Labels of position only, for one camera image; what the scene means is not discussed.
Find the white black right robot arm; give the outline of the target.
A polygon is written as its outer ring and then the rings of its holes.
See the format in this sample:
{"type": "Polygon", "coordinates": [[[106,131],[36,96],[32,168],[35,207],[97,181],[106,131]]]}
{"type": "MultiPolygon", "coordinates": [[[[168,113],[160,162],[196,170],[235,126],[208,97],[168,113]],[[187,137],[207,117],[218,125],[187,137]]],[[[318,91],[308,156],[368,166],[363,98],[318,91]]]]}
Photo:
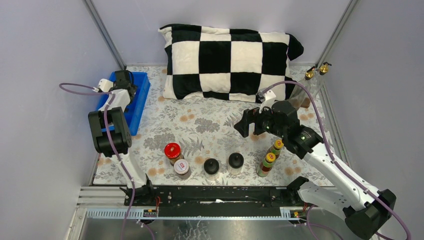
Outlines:
{"type": "Polygon", "coordinates": [[[316,168],[338,190],[327,190],[298,177],[288,185],[286,198],[291,205],[316,205],[342,219],[363,240],[374,236],[392,216],[396,195],[389,189],[379,190],[331,155],[324,139],[300,123],[297,110],[289,102],[246,109],[234,128],[246,138],[250,124],[254,124],[255,135],[269,133],[282,139],[290,153],[316,168]]]}

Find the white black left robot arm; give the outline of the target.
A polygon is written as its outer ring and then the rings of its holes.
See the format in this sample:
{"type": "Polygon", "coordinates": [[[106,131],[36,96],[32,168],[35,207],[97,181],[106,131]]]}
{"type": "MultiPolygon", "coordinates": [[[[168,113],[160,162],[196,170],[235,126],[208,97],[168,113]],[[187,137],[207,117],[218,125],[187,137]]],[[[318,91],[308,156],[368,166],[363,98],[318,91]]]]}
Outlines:
{"type": "Polygon", "coordinates": [[[110,79],[101,79],[94,88],[103,93],[98,108],[88,114],[96,151],[110,158],[125,177],[123,190],[148,206],[155,200],[151,182],[131,154],[132,138],[137,134],[150,88],[145,72],[119,70],[110,79]]]}

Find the yellow cap sauce bottle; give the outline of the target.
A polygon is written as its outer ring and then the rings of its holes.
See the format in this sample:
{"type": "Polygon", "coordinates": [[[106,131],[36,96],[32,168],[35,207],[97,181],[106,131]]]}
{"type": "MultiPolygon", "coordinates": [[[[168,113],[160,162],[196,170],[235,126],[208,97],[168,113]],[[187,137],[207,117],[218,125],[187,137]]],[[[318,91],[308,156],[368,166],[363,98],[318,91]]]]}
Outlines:
{"type": "Polygon", "coordinates": [[[276,155],[269,152],[265,155],[264,159],[258,164],[256,174],[259,177],[266,177],[274,166],[276,155]]]}
{"type": "Polygon", "coordinates": [[[268,149],[267,153],[273,153],[275,158],[278,159],[282,149],[284,148],[284,143],[281,139],[277,139],[273,145],[268,149]]]}

